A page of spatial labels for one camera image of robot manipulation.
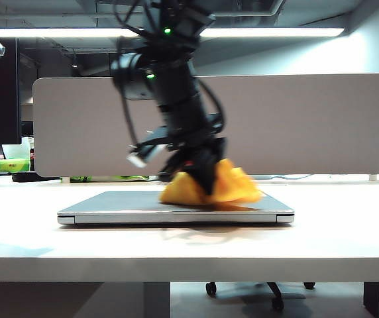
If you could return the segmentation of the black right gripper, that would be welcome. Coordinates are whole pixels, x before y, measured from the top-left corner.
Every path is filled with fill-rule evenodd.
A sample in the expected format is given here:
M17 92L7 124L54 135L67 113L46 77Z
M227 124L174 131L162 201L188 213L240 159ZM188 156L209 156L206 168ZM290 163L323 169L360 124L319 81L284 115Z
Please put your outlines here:
M187 172L207 195L211 195L216 180L215 166L223 159L227 143L225 138L217 136L222 130L221 127L212 127L181 136L169 136L165 127L158 128L158 143L173 152L157 173L158 179L170 182L177 173Z

